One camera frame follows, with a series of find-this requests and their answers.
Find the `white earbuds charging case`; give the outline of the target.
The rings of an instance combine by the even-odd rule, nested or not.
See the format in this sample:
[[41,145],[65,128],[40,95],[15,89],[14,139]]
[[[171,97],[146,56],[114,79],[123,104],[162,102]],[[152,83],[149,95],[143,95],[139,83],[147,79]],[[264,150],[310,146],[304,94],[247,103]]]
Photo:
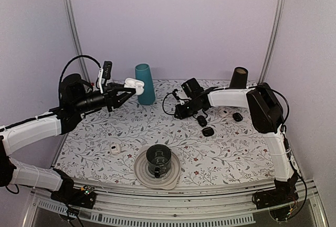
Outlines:
[[135,89],[135,94],[138,96],[143,94],[144,86],[145,83],[143,81],[133,78],[126,78],[124,82],[124,87]]

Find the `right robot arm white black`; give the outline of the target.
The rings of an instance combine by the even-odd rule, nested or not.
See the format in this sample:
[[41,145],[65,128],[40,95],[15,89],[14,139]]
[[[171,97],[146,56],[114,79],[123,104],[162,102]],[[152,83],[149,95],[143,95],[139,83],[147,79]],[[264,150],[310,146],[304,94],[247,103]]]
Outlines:
[[281,104],[266,82],[249,88],[204,89],[192,78],[182,84],[182,91],[176,91],[173,95],[179,102],[173,115],[181,120],[211,107],[246,108],[254,129],[262,134],[274,163],[275,185],[278,188],[272,191],[271,199],[276,204],[282,204],[291,197],[290,186],[296,184],[298,174],[292,166],[291,149],[286,139],[286,118]]

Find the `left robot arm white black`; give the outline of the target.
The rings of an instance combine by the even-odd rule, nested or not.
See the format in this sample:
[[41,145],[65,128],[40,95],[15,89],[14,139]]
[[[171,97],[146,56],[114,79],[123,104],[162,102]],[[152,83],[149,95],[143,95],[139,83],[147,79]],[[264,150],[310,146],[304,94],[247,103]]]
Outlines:
[[45,138],[73,131],[82,119],[102,108],[119,108],[133,95],[144,92],[144,82],[127,78],[123,84],[104,83],[98,90],[78,73],[65,77],[59,85],[59,106],[22,122],[1,127],[1,186],[24,185],[57,191],[67,203],[78,198],[78,191],[66,175],[10,158],[15,151]]

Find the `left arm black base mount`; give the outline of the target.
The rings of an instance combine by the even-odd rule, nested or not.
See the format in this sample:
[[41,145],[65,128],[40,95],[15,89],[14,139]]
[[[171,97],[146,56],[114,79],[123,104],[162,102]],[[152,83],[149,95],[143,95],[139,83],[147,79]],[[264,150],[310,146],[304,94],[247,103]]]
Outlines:
[[77,206],[86,209],[93,209],[97,194],[95,187],[85,185],[81,188],[74,188],[72,183],[62,184],[59,190],[52,191],[50,198],[69,206]]

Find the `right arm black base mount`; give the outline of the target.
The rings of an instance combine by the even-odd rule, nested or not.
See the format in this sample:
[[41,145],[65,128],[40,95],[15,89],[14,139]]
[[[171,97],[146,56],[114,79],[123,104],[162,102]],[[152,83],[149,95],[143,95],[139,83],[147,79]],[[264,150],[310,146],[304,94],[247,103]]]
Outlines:
[[278,185],[269,190],[258,190],[252,195],[252,203],[257,209],[280,206],[299,199],[295,185]]

